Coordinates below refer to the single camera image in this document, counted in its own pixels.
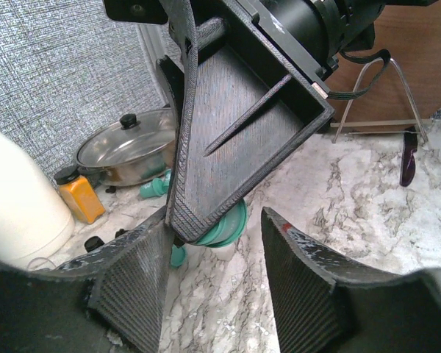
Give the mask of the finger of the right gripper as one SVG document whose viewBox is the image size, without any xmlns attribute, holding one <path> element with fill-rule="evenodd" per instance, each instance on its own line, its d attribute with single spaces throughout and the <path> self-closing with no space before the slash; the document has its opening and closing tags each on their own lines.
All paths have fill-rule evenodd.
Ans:
<svg viewBox="0 0 441 353">
<path fill-rule="evenodd" d="M 185 243 L 207 234 L 334 112 L 266 49 L 226 44 L 200 55 L 194 66 L 156 64 L 176 123 L 166 222 Z"/>
</svg>

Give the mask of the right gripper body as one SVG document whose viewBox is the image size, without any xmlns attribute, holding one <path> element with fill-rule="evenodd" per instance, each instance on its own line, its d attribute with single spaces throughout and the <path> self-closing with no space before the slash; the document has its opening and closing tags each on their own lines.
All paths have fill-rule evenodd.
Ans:
<svg viewBox="0 0 441 353">
<path fill-rule="evenodd" d="M 370 50 L 374 22 L 387 6 L 428 7 L 431 1 L 105 1 L 119 22 L 168 24 L 184 59 L 197 63 L 221 46 L 244 60 L 278 63 L 322 84 L 347 59 Z"/>
</svg>

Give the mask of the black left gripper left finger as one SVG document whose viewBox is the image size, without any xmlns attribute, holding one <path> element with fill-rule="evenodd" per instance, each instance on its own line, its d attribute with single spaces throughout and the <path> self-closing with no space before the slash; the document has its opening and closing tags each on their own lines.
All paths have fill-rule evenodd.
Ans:
<svg viewBox="0 0 441 353">
<path fill-rule="evenodd" d="M 0 352 L 156 352 L 172 245 L 160 209 L 52 270 L 0 261 Z"/>
</svg>

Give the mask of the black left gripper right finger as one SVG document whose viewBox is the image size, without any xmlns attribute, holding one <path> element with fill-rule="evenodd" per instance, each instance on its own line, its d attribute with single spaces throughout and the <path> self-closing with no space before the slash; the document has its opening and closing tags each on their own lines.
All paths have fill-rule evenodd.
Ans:
<svg viewBox="0 0 441 353">
<path fill-rule="evenodd" d="M 441 268 L 364 265 L 269 207 L 261 229 L 282 352 L 441 352 Z"/>
</svg>

